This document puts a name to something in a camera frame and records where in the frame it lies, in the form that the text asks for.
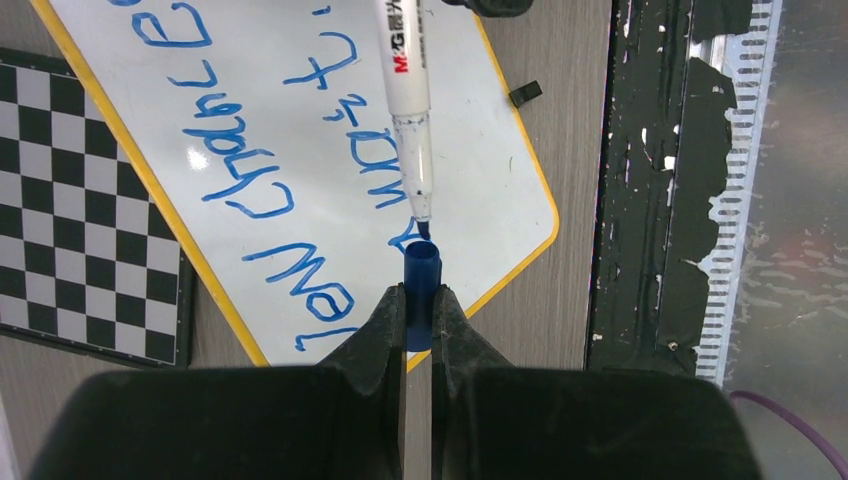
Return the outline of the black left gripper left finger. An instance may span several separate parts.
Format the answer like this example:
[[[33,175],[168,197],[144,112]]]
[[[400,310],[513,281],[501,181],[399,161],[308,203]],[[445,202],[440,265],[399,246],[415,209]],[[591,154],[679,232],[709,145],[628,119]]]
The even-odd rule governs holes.
[[[34,479],[399,479],[405,295],[310,366],[123,370],[72,394]]]

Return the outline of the blue marker cap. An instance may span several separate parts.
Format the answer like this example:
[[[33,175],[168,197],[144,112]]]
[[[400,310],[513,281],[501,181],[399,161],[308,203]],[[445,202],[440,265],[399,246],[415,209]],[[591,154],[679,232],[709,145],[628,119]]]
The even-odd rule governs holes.
[[[410,243],[404,253],[406,345],[409,352],[431,348],[433,308],[441,285],[442,262],[438,248],[428,241]]]

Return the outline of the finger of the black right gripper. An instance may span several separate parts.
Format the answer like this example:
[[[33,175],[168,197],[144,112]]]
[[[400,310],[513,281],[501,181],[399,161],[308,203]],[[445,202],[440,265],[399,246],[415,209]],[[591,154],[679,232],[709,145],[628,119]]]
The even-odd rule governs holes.
[[[451,6],[464,7],[484,18],[515,18],[527,13],[533,0],[442,0]]]

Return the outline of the white blue marker pen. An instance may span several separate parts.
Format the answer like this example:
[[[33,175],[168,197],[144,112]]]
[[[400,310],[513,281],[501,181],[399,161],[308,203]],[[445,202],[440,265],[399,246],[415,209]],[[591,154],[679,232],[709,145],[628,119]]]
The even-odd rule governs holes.
[[[429,240],[434,174],[421,3],[375,0],[372,6],[401,182],[419,235]]]

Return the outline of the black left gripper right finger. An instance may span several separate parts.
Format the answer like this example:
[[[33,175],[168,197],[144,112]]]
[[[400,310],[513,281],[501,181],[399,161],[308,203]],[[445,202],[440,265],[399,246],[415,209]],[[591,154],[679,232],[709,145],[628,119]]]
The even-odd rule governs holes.
[[[433,304],[435,479],[758,479],[712,384],[648,371],[511,364],[454,292]]]

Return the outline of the yellow framed whiteboard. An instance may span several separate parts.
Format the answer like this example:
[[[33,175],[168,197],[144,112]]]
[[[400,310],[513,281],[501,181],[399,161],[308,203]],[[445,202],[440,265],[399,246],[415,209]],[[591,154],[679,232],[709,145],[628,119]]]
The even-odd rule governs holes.
[[[34,5],[257,365],[312,364],[403,276],[370,1]],[[479,18],[423,5],[443,280],[473,313],[559,215]]]

